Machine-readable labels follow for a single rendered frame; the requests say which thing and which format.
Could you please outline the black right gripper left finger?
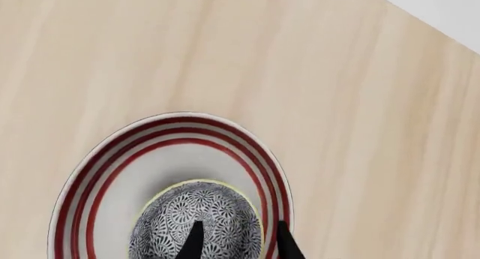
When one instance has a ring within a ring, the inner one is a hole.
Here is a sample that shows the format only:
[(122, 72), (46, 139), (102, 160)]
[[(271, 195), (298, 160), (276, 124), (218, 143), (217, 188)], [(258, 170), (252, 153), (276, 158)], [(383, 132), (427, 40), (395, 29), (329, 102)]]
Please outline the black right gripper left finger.
[(195, 221), (175, 259), (200, 259), (203, 251), (204, 229), (202, 221)]

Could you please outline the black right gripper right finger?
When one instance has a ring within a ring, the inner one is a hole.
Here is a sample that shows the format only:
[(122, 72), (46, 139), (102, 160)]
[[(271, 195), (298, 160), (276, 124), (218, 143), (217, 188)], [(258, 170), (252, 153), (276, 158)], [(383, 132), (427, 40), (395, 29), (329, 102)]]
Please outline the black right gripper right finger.
[(277, 246), (279, 259), (305, 259), (285, 221), (277, 223)]

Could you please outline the black white patterned bowl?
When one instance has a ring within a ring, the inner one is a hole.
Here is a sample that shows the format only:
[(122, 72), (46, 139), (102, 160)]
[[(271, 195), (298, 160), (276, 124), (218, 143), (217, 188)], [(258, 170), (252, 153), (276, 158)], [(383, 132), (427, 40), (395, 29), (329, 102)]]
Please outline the black white patterned bowl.
[(170, 186), (143, 208), (130, 235), (129, 259), (175, 259), (195, 222), (202, 223), (199, 259), (260, 259), (263, 224), (234, 188), (206, 179)]

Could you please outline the white plate with red rings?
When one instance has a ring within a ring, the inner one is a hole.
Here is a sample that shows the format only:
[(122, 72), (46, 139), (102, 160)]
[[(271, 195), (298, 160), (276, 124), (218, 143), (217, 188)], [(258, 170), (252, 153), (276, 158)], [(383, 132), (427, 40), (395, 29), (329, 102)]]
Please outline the white plate with red rings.
[(48, 259), (126, 258), (134, 216), (168, 186), (216, 179), (259, 210), (264, 259), (280, 259), (276, 222), (293, 224), (293, 196), (271, 150), (242, 126), (206, 113), (141, 119), (101, 141), (75, 168), (52, 212)]

